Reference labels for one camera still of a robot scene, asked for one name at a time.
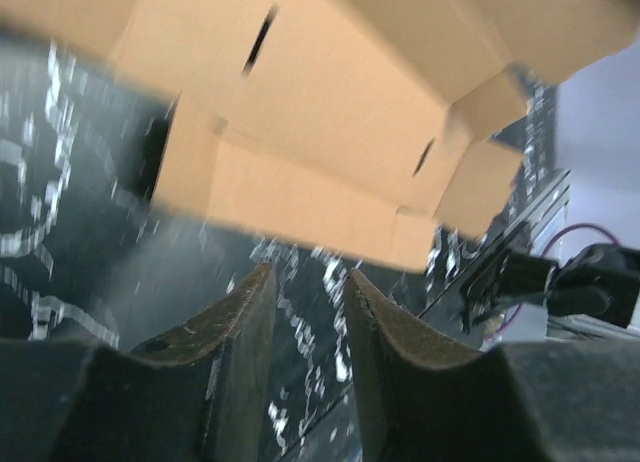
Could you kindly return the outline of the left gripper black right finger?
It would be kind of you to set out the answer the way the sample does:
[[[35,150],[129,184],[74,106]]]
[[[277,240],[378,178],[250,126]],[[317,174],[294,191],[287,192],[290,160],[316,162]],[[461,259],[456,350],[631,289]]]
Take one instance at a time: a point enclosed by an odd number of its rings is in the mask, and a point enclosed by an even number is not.
[[[639,345],[510,343],[483,352],[388,300],[344,289],[367,461],[635,461]]]

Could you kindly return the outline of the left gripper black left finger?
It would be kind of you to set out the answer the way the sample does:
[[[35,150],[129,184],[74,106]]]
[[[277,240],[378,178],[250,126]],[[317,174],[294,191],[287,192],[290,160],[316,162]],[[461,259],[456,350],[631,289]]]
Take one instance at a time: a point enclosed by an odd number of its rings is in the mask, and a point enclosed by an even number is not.
[[[1,344],[5,461],[255,461],[276,274],[131,352],[76,341]]]

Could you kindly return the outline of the cardboard box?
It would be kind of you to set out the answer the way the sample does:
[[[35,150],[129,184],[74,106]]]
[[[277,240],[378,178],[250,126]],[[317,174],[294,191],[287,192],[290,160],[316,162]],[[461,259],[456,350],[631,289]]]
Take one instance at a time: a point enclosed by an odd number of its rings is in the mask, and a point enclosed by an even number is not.
[[[631,45],[638,0],[1,0],[4,21],[175,100],[155,203],[411,272],[483,236],[522,154],[516,74]]]

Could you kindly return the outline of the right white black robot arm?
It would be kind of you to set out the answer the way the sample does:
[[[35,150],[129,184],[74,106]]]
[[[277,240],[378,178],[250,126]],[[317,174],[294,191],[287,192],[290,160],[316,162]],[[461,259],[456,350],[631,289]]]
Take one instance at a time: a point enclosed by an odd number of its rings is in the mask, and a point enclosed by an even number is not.
[[[501,244],[471,269],[458,293],[465,332],[523,303],[554,317],[586,315],[625,328],[639,297],[639,252],[593,244],[560,265]]]

